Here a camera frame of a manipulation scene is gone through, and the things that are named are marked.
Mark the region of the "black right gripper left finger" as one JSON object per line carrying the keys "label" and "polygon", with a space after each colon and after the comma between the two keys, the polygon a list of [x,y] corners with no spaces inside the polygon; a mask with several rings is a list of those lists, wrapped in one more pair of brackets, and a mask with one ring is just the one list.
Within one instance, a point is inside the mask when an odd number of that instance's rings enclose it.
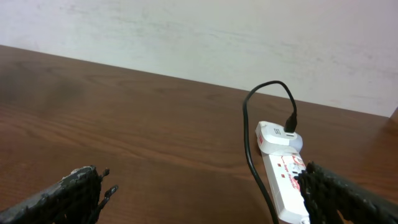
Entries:
{"label": "black right gripper left finger", "polygon": [[118,190],[114,185],[101,196],[103,179],[95,166],[74,169],[56,184],[1,211],[1,224],[95,224]]}

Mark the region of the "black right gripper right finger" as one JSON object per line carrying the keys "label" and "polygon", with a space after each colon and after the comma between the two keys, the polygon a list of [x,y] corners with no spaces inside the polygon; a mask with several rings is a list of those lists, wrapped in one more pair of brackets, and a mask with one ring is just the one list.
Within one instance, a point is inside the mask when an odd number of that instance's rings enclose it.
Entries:
{"label": "black right gripper right finger", "polygon": [[310,162],[295,180],[310,223],[397,224],[397,205]]}

